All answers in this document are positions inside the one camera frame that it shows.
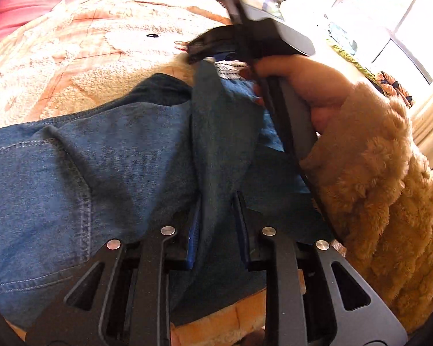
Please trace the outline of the right hand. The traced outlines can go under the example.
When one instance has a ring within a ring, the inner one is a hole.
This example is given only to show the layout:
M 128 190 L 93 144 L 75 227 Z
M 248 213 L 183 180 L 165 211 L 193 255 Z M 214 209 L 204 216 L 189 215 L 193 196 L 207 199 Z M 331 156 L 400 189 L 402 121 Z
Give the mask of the right hand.
M 270 56 L 255 64 L 259 77 L 281 77 L 310 107 L 310 119 L 318 133 L 338 116 L 354 85 L 339 71 L 303 55 Z

